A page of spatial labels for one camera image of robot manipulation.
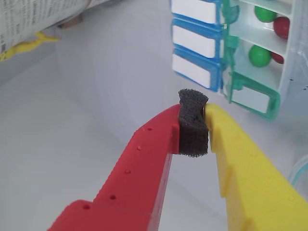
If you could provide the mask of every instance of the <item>green ball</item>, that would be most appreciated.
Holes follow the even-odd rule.
[[[253,45],[249,51],[249,60],[253,66],[264,67],[271,61],[270,51],[257,45]]]
[[[257,18],[263,23],[270,23],[277,17],[277,13],[258,6],[255,6],[255,14]]]

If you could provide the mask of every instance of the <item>white bin floor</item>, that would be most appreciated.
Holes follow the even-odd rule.
[[[285,176],[308,154],[304,80],[272,123],[228,104],[172,72],[171,18],[167,0],[94,8],[0,87],[0,230],[46,230],[70,202],[92,200],[133,131],[182,88],[223,107]],[[187,230],[227,230],[212,153],[172,160],[160,231]]]

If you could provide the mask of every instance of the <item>red ball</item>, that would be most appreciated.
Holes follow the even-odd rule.
[[[288,39],[290,20],[287,17],[278,17],[274,21],[274,31],[276,35],[283,39]]]
[[[284,59],[283,59],[283,57],[281,55],[276,54],[274,52],[270,52],[270,55],[273,58],[273,60],[275,60],[279,64],[283,64],[284,63]]]

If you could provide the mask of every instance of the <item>pill organizer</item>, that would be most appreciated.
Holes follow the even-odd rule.
[[[273,120],[287,95],[296,66],[308,69],[308,2],[171,0],[170,5],[174,16],[173,70],[204,88],[222,93],[230,103]],[[274,18],[259,18],[258,9]],[[274,22],[280,17],[290,22],[287,39],[274,30]],[[252,63],[250,55],[255,54],[250,51],[254,46],[268,56],[268,63]]]

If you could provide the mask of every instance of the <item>black foam sponge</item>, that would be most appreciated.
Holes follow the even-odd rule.
[[[196,90],[183,89],[180,95],[180,151],[179,154],[198,157],[207,154],[208,128],[203,108],[208,98]]]

